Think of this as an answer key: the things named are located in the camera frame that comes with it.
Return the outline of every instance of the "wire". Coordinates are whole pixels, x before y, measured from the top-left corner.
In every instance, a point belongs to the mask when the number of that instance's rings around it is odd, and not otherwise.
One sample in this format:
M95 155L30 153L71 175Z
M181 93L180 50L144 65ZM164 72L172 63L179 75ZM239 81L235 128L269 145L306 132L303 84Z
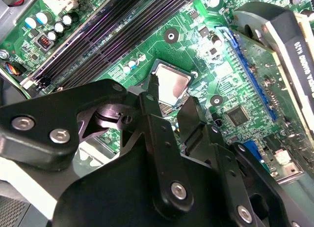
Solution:
M7 81L10 85L12 85L25 99L30 99L30 94L23 88L20 87L20 84L10 75L7 71L3 70L0 67L0 78Z
M15 69L15 67L12 66L9 62L5 63L5 69L10 75L15 75L15 76L20 75L20 72L17 69Z
M4 105L4 101L3 101L3 86L4 86L4 79L0 78L0 107Z
M22 6L24 4L25 0L19 0L17 2L15 2L14 4L8 5L9 7L18 7L18 6Z

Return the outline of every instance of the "integrated circuit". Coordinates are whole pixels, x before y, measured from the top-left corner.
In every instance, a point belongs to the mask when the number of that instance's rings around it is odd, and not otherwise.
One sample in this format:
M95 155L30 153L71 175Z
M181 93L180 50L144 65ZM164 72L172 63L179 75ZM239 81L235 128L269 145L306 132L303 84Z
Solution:
M151 73L158 76L159 100L171 106L183 97L194 79L192 74L159 59L156 59Z
M250 119L242 106L236 107L227 112L227 117L234 127L238 127Z

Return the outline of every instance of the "green circuit board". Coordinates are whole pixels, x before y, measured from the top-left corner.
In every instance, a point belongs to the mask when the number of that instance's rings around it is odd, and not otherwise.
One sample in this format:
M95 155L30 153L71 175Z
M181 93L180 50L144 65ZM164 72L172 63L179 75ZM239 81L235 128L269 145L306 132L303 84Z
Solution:
M47 58L49 58L57 47L63 44L64 41L66 41L66 39L104 3L104 1L105 0L79 0L78 8L73 10L78 13L79 22L73 24L71 29L67 30L64 35L58 39L57 42L55 42L55 45L49 51L43 52L34 44L36 36L34 36L31 29L26 26L25 19L27 17L35 18L36 13L38 12L46 11L52 15L51 22L36 28L39 35L41 33L47 33L49 30L53 30L53 25L56 22L60 22L62 14L65 14L66 12L63 11L59 15L55 15L42 0L36 0L19 19L16 26L6 39L0 43L0 49L5 49L9 52L10 62L18 62L27 69L27 72L23 75L26 77L29 73L36 70Z
M131 85L138 85L146 79L155 60L161 59L186 72L197 73L197 77L187 93L199 99L208 121L212 122L211 114L213 112L221 116L223 125L220 129L227 143L245 142L252 139L261 140L269 134L279 134L284 129L281 124L282 120L279 119L279 122L271 120L228 41L225 40L223 49L214 57L209 54L209 50L213 48L212 43L209 41L210 36L216 34L214 27L232 26L234 24L233 11L249 0L220 0L219 5L215 8L210 7L209 1L195 0L192 4L186 5L96 80L114 79L126 88ZM302 0L302 4L299 5L291 5L289 0L264 1L280 6L288 6L295 12L299 12L304 8L311 9L310 0ZM191 17L194 12L199 13L197 18ZM206 38L203 38L199 33L203 27L207 27L210 32ZM164 33L170 28L175 28L180 33L178 41L174 44L169 44L164 40ZM250 42L246 41L243 46L252 49L253 47L249 44ZM143 56L145 56L145 60L137 61ZM269 55L262 49L259 49L259 52L257 50L253 51L253 55L247 57L252 64L255 62L263 64L269 62L271 64ZM136 61L138 65L126 74L123 68L130 61ZM218 107L211 105L210 99L214 95L223 97L222 105ZM226 114L237 107L241 107L249 119L242 125L235 127ZM177 112L178 110L173 109L166 118L176 123ZM300 134L305 135L299 121L296 128ZM113 151L119 151L119 131L110 129L100 137L100 140Z
M215 48L211 38L219 35L215 26L228 26L236 29L233 12L249 1L269 2L289 8L297 13L304 9L313 9L311 0L301 0L298 4L292 4L291 0L194 0L183 6L169 20L138 43L133 50L123 55L107 69L104 69L104 72L94 80L114 79L126 88L131 85L141 86L156 59L163 60L195 76L183 98L188 96L197 97L208 122L214 123L213 113L219 116L222 122L220 130L226 143L257 140L265 146L263 138L268 135L275 135L282 141L288 141L293 151L301 150L296 156L307 157L307 159L314 161L312 152L305 149L311 147L309 145L311 142L308 139L307 132L303 129L302 121L292 106L293 102L290 100L287 91L281 89L281 87L284 87L282 83L279 83L281 72L278 70L272 53L258 47L251 40L239 37L240 46L249 64L259 66L259 70L255 72L258 82L263 85L265 75L276 81L276 84L265 87L264 90L268 96L271 96L273 92L280 101L275 107L275 111L278 113L277 121L270 118L228 40L220 35L223 41L222 47L215 53L211 52ZM25 78L53 56L57 47L66 43L67 38L78 30L81 24L91 15L95 14L104 2L105 0L79 0L79 7L75 9L80 16L79 23L73 25L51 50L43 53L35 46L35 37L30 33L30 29L25 26L26 17L31 17L40 11L50 11L41 0L37 0L19 19L16 27L7 38L0 43L0 49L5 49L10 53L10 62L18 62L27 69L22 75ZM136 17L142 8L136 9L127 20L124 20L124 23L113 30L112 35ZM60 20L60 16L53 15L54 22ZM52 25L53 23L43 25L38 28L38 32L45 33L52 29ZM165 41L165 33L169 29L175 29L179 33L178 40L175 43L170 44ZM208 31L205 36L202 34L204 30ZM97 47L110 38L111 35L101 43L97 43ZM78 65L83 63L84 60L81 59ZM129 66L131 61L136 64L130 72L126 72L125 67ZM67 69L58 80L62 80L62 77L69 75L75 70L75 67L77 66L74 65L73 68ZM43 90L43 93L50 93L53 90L54 83L58 85L58 82L52 82L52 86ZM214 106L210 102L214 95L222 97L221 105ZM165 118L176 127L175 136L178 146L180 146L179 129L176 126L178 111L178 107L167 106L163 112ZM230 120L229 115L234 112L242 113L243 120L240 124L235 125ZM285 119L287 118L292 125L289 128L285 127L287 124ZM109 129L99 139L108 149L115 153L119 152L119 131Z

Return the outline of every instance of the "motherboard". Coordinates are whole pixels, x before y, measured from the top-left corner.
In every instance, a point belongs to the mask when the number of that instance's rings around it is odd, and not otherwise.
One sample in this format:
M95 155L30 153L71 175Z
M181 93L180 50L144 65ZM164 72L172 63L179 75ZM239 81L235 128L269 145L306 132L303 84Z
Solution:
M31 97L102 79L145 87L156 74L182 152L177 113L195 96L225 143L244 143L277 181L314 176L313 135L280 56L237 25L254 1L314 27L312 0L76 0L59 13L36 0L0 44L1 71ZM118 153L120 132L97 141Z

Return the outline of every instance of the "capacitor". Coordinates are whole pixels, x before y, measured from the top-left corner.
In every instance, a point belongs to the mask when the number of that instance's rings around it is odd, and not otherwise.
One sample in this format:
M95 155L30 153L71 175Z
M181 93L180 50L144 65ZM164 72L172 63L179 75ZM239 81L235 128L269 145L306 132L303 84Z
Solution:
M220 0L208 0L210 7L217 7L220 3Z
M79 21L79 15L76 12L69 12L62 17L62 22L66 26L71 26Z
M7 59L9 59L9 58L10 58L9 52L8 52L7 50L5 50L5 49L0 49L0 58L1 58L2 60L7 60Z
M218 35L214 34L211 38L210 38L211 42L214 44L215 48L221 48L222 46L222 41L221 39L218 37Z
M176 124L174 122L171 122L171 129L172 131L176 130Z
M146 55L145 54L139 54L138 55L138 60L139 61L145 61L145 59L146 59Z
M129 68L128 66L125 66L125 67L123 67L123 72L124 72L125 74L130 73L130 72L131 72L131 68Z
M54 31L57 33L63 33L65 31L65 26L61 22L56 22L54 24Z
M134 60L129 61L128 66L129 66L131 69L134 69L134 68L136 67L136 61L134 61Z
M51 41L56 41L57 38L58 38L58 34L55 31L53 31L53 30L50 30L47 33L47 36L48 36L48 39L51 40Z
M308 9L303 9L301 14L307 15L310 22L314 21L314 12L313 11L310 11Z
M39 23L32 17L26 17L25 24L30 29L35 29L36 27L39 26Z
M48 11L38 12L36 20L42 25L49 24L52 22L52 14Z

